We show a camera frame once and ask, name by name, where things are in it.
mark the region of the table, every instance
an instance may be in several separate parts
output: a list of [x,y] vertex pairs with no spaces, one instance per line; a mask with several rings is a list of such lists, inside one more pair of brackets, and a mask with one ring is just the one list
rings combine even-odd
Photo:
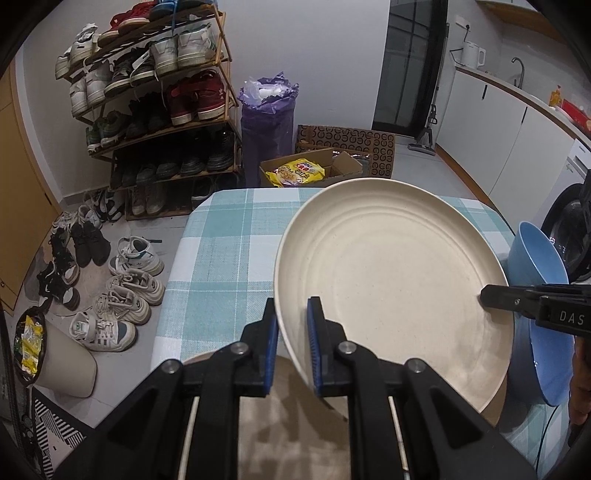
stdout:
[[[320,189],[245,189],[215,193],[189,217],[162,303],[152,369],[167,358],[182,361],[236,341],[261,319],[273,295],[279,242],[289,221]],[[477,200],[441,197],[478,229],[502,261],[514,235]],[[499,430],[532,464],[553,408],[526,406],[508,394]],[[568,411],[554,413],[540,459],[540,477],[564,445]]]

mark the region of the open cardboard box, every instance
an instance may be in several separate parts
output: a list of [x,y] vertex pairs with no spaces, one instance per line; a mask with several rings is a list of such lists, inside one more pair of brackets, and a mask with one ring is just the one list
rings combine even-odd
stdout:
[[259,166],[259,174],[261,175],[261,187],[274,187],[265,175],[266,171],[273,171],[282,165],[299,158],[305,158],[308,161],[316,163],[324,168],[324,178],[312,183],[300,184],[298,187],[327,187],[340,181],[357,179],[363,176],[363,167],[361,164],[351,157],[347,152],[342,152],[333,158],[333,149],[324,148],[322,150],[314,150],[287,157],[274,158],[273,160],[262,161]]

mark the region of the washing machine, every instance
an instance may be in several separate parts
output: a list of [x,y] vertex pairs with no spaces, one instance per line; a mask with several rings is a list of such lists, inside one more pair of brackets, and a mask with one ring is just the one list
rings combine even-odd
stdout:
[[532,221],[554,244],[571,282],[591,277],[591,258],[581,258],[589,250],[586,243],[591,239],[580,201],[590,169],[591,151],[575,140],[556,184]]

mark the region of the screw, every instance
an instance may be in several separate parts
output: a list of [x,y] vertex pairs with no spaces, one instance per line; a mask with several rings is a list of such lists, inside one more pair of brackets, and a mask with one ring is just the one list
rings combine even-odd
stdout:
[[236,342],[232,344],[230,351],[235,355],[244,355],[246,352],[248,352],[248,345],[244,342]]
[[418,358],[411,358],[408,361],[408,369],[412,372],[415,372],[416,374],[423,372],[426,367],[427,365],[425,364],[425,362]]
[[341,342],[339,343],[339,350],[345,355],[350,355],[357,350],[357,345],[349,341]]
[[181,367],[178,360],[166,360],[160,365],[160,368],[167,374],[173,374]]

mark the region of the sink faucet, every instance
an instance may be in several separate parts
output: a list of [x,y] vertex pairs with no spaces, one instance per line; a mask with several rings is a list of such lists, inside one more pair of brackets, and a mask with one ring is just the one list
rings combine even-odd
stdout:
[[521,61],[521,59],[519,57],[513,58],[513,60],[511,60],[511,63],[515,63],[516,61],[521,63],[521,78],[519,79],[519,85],[517,85],[517,79],[515,79],[513,81],[513,85],[515,85],[517,88],[523,88],[523,77],[525,76],[525,65],[523,65],[523,62]]

